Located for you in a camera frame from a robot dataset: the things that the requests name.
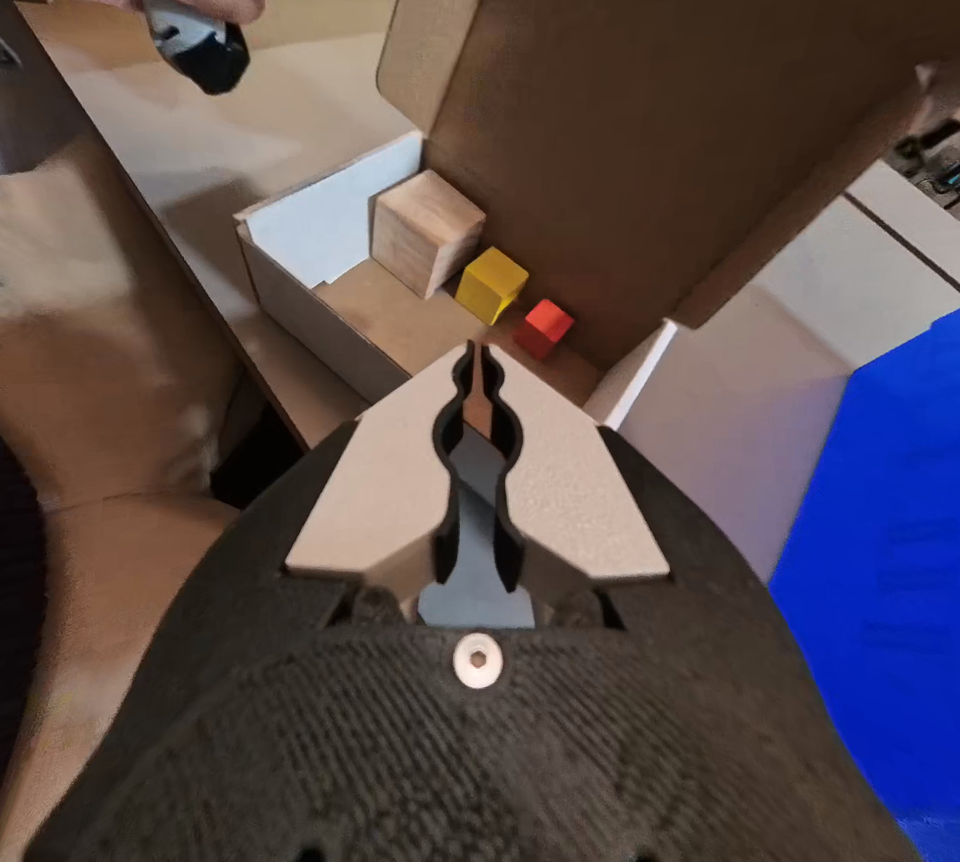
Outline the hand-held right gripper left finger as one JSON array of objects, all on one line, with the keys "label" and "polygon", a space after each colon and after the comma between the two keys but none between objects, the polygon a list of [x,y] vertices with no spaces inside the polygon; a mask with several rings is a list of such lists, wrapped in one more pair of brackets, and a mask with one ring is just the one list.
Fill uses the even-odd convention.
[{"label": "hand-held right gripper left finger", "polygon": [[290,574],[386,590],[406,618],[450,578],[460,538],[451,453],[474,352],[472,341],[455,346],[357,418],[286,556]]}]

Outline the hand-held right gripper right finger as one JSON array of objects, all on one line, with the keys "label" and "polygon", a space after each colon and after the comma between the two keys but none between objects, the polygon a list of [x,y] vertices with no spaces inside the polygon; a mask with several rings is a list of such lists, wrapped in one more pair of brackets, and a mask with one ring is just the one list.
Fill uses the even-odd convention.
[{"label": "hand-held right gripper right finger", "polygon": [[573,592],[666,579],[670,567],[606,436],[495,344],[482,346],[489,441],[503,459],[493,554],[507,592],[556,607]]}]

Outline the red wooden cube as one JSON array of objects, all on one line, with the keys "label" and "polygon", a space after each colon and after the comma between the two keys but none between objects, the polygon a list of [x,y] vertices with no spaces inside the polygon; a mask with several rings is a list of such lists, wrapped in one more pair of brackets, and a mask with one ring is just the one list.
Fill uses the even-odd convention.
[{"label": "red wooden cube", "polygon": [[515,345],[536,361],[546,360],[569,334],[575,319],[548,298],[540,300],[513,331]]}]

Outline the yellow wooden cube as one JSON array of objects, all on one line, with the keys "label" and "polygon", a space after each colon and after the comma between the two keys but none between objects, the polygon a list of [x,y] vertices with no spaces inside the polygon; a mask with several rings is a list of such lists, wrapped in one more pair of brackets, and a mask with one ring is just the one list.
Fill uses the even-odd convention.
[{"label": "yellow wooden cube", "polygon": [[465,266],[454,299],[484,326],[492,327],[528,280],[526,268],[491,246]]}]

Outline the natural wooden cube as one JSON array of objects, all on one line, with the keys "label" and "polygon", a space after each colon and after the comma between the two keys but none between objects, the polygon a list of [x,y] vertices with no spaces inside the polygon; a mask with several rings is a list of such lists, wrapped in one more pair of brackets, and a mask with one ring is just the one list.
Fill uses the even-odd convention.
[{"label": "natural wooden cube", "polygon": [[376,197],[370,254],[427,300],[474,258],[486,220],[484,210],[426,170]]}]

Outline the blue plastic bin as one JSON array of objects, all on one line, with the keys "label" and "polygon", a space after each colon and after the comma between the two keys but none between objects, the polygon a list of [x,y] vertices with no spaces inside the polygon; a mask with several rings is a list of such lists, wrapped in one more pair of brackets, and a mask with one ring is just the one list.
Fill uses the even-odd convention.
[{"label": "blue plastic bin", "polygon": [[849,377],[769,588],[874,793],[958,860],[958,312]]}]

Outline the white cardboard mailer box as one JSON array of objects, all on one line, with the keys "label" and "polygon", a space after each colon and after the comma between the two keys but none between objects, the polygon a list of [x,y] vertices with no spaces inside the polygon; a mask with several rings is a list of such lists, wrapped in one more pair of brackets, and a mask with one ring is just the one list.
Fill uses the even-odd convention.
[{"label": "white cardboard mailer box", "polygon": [[377,86],[416,131],[239,215],[241,244],[263,307],[306,295],[282,324],[373,406],[466,342],[504,351],[374,267],[377,196],[435,171],[573,316],[561,364],[601,374],[580,409],[613,431],[655,331],[713,316],[957,57],[935,0],[396,0]]}]

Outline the person's black sweater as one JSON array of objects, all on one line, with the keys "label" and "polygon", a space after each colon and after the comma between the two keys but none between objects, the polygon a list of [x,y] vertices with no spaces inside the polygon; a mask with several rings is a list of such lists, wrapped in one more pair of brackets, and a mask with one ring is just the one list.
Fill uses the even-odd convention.
[{"label": "person's black sweater", "polygon": [[28,709],[47,606],[47,544],[39,496],[1,443],[1,777]]}]

